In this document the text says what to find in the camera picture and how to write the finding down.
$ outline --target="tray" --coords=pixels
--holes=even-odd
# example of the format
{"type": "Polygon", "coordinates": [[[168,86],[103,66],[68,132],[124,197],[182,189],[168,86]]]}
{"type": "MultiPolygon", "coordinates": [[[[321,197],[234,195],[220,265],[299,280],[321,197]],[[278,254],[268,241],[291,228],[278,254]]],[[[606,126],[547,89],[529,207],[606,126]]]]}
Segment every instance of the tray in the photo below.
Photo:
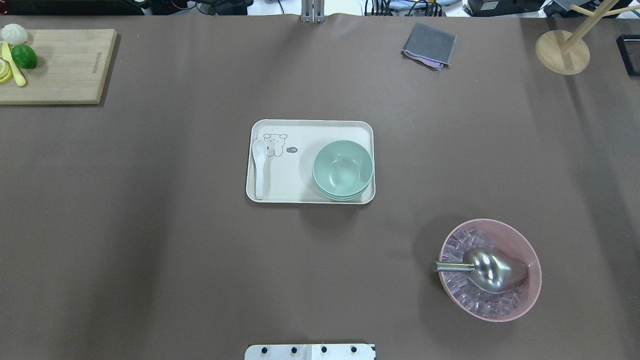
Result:
{"type": "Polygon", "coordinates": [[[256,122],[251,129],[246,194],[255,202],[367,204],[376,195],[375,164],[373,130],[366,122],[264,119],[256,122]],[[255,164],[251,155],[252,144],[258,138],[268,141],[270,147],[264,164],[264,195],[261,200],[255,197],[255,164]],[[369,151],[374,160],[371,184],[361,196],[346,202],[325,197],[317,189],[311,173],[318,151],[337,140],[359,143],[369,151]]]}

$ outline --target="lime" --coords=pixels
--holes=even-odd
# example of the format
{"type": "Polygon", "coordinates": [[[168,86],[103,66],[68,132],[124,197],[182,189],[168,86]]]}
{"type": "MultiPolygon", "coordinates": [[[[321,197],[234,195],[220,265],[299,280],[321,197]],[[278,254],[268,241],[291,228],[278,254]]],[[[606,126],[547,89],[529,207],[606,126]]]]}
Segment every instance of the lime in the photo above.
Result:
{"type": "Polygon", "coordinates": [[[16,45],[11,49],[11,57],[18,67],[23,69],[33,69],[38,65],[38,58],[35,51],[28,45],[16,45]]]}
{"type": "Polygon", "coordinates": [[[6,60],[0,59],[0,84],[7,82],[13,77],[11,67],[6,60]]]}

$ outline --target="round wooden base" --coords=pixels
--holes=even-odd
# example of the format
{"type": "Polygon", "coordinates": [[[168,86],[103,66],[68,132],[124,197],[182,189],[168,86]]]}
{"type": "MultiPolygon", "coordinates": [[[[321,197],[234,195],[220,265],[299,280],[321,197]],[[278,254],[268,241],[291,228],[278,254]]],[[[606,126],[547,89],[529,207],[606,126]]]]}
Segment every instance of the round wooden base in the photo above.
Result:
{"type": "Polygon", "coordinates": [[[572,33],[564,30],[548,31],[536,41],[536,55],[544,66],[562,75],[576,75],[589,65],[589,47],[578,40],[563,54],[560,46],[572,33]]]}

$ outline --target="wooden cutting board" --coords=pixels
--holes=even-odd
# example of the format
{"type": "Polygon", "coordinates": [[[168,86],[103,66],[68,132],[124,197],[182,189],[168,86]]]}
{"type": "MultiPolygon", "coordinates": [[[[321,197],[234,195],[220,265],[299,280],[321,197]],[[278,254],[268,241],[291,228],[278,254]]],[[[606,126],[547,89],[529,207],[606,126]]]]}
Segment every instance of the wooden cutting board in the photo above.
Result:
{"type": "Polygon", "coordinates": [[[38,56],[35,69],[21,69],[27,85],[0,84],[0,105],[98,104],[116,41],[113,29],[29,30],[38,56]]]}

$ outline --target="folded towel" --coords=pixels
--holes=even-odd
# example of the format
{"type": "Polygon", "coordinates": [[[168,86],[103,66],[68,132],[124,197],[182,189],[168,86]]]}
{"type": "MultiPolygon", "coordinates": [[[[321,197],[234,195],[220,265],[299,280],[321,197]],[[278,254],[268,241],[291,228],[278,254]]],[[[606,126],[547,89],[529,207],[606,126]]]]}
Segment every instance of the folded towel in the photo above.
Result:
{"type": "Polygon", "coordinates": [[[402,48],[402,54],[435,70],[451,66],[451,54],[456,45],[456,35],[416,24],[402,48]]]}

